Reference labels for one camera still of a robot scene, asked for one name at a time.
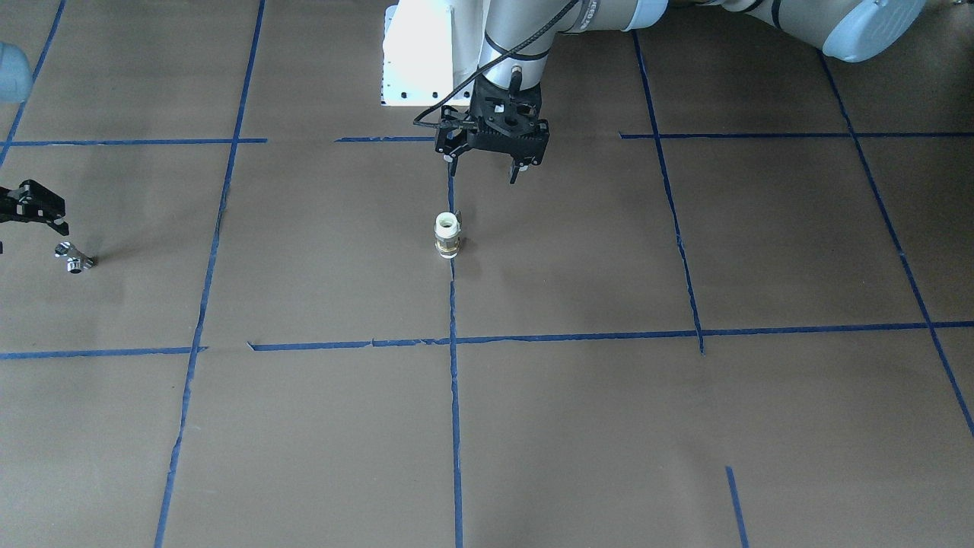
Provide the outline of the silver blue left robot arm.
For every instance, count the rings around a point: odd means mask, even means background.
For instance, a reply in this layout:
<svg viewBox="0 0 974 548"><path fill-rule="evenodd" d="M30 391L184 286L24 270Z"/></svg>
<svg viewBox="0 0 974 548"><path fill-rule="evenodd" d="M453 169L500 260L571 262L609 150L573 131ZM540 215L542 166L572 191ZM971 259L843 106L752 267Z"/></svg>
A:
<svg viewBox="0 0 974 548"><path fill-rule="evenodd" d="M434 131L434 151L453 176L460 156L509 158L509 183L540 165L549 145L540 82L560 36L671 27L693 11L754 20L814 46L828 58L866 62L918 20L925 1L488 1L474 65L452 91L414 119Z"/></svg>

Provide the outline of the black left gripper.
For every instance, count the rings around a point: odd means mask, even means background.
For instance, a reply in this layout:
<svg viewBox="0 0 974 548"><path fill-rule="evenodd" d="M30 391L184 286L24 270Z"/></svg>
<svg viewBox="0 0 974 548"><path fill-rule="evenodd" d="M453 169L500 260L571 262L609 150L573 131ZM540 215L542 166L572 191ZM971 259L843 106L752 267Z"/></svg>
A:
<svg viewBox="0 0 974 548"><path fill-rule="evenodd" d="M459 155L469 150L511 156L510 185L531 165L542 163L549 144L549 122L539 118L542 100L539 84L512 94L490 80L476 80L465 115L442 107L434 149L447 156L448 177L456 176Z"/></svg>

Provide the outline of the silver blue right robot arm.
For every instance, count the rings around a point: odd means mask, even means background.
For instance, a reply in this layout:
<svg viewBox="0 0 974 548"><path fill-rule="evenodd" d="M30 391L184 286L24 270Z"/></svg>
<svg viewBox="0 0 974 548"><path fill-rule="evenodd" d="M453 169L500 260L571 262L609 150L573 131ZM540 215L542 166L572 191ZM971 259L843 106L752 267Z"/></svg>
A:
<svg viewBox="0 0 974 548"><path fill-rule="evenodd" d="M23 104L33 89L34 77L24 51L11 43L1 43L1 101ZM64 221L64 199L35 180L22 181L10 190L1 187L1 221L42 223L62 236L69 236Z"/></svg>

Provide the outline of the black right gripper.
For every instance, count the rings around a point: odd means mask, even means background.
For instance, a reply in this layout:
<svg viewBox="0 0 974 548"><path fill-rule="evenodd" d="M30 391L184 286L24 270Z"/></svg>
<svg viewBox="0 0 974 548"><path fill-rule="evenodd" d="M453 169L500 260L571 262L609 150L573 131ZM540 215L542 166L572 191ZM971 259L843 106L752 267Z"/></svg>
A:
<svg viewBox="0 0 974 548"><path fill-rule="evenodd" d="M44 223L60 235L69 236L65 215L64 199L35 180L22 181L15 190L1 187L1 223Z"/></svg>

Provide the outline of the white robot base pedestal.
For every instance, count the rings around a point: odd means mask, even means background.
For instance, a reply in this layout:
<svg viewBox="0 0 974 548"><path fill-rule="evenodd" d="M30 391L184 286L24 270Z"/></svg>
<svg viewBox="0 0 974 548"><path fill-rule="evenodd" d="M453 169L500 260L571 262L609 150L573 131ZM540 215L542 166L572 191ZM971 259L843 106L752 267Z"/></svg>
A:
<svg viewBox="0 0 974 548"><path fill-rule="evenodd" d="M429 107L480 62L488 1L399 1L387 7L380 104Z"/></svg>

